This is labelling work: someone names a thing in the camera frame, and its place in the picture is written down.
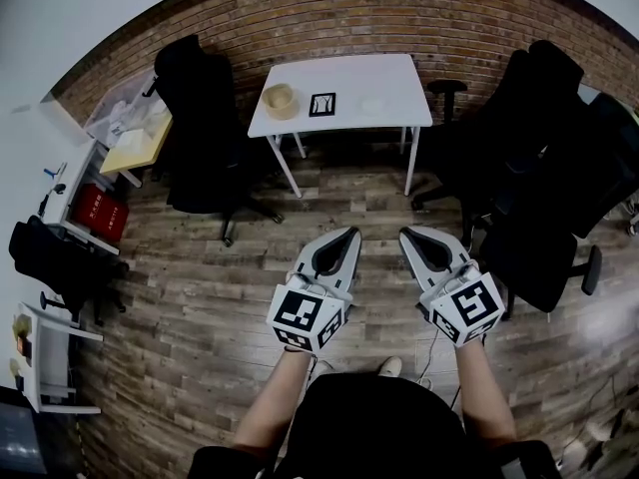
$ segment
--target small white table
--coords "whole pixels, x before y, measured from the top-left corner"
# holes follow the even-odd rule
[[[271,68],[265,88],[275,84],[289,84],[294,89],[300,111],[292,119],[278,121],[267,114],[260,98],[249,137],[267,137],[298,197],[302,193],[280,151],[282,136],[293,134],[304,157],[298,133],[353,128],[401,128],[401,152],[406,128],[412,130],[404,189],[405,195],[410,193],[419,130],[432,126],[426,97],[410,55],[353,55],[280,64]],[[334,115],[310,117],[312,95],[324,93],[336,94]]]
[[[75,413],[84,415],[100,413],[100,408],[96,406],[65,406],[61,404],[42,403],[41,396],[43,395],[68,397],[69,394],[75,393],[76,389],[67,385],[51,385],[41,382],[42,357],[40,353],[42,352],[42,348],[40,341],[43,327],[99,341],[102,341],[102,335],[80,330],[78,323],[47,314],[46,311],[30,307],[26,303],[18,304],[18,313],[25,314],[31,318],[31,333],[27,337],[29,342],[31,342],[31,365],[27,363],[26,358],[19,354],[17,350],[15,352],[15,358],[20,365],[20,374],[24,378],[24,390],[22,393],[29,400],[33,409],[38,413]]]
[[[82,180],[85,176],[90,176],[102,188],[111,187],[111,182],[101,176],[97,172],[97,167],[92,165],[94,162],[101,165],[107,151],[102,144],[93,139],[81,144],[72,151],[73,155],[68,158],[64,171],[60,172],[52,183],[52,186],[59,183],[64,184],[66,189],[62,194],[51,192],[42,216],[42,222],[48,226],[62,227],[81,240],[89,241],[109,253],[119,255],[120,251],[117,248],[92,236],[91,233],[77,226],[69,219],[75,195],[82,186]]]

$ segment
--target black sleeve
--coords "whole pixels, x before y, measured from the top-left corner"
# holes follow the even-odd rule
[[[501,469],[504,479],[561,479],[548,446],[540,441],[515,442],[493,451],[492,462]]]
[[[255,479],[264,468],[258,458],[226,447],[203,447],[193,456],[189,479]]]

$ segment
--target red box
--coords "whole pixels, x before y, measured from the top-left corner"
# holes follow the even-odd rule
[[[129,216],[129,207],[106,195],[96,185],[84,185],[71,219],[108,241],[119,241]]]

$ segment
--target yellow bowl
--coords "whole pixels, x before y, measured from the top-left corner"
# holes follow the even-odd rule
[[[262,92],[267,113],[274,119],[285,121],[298,114],[300,104],[289,84],[277,84]]]

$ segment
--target brick wall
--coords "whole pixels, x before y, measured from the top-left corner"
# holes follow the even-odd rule
[[[193,33],[231,60],[244,120],[271,65],[373,52],[412,54],[424,85],[466,82],[463,113],[490,96],[512,51],[537,39],[566,51],[588,85],[639,102],[639,42],[581,0],[167,0],[105,39],[54,96],[84,124],[111,86]],[[440,117],[442,102],[427,98]]]

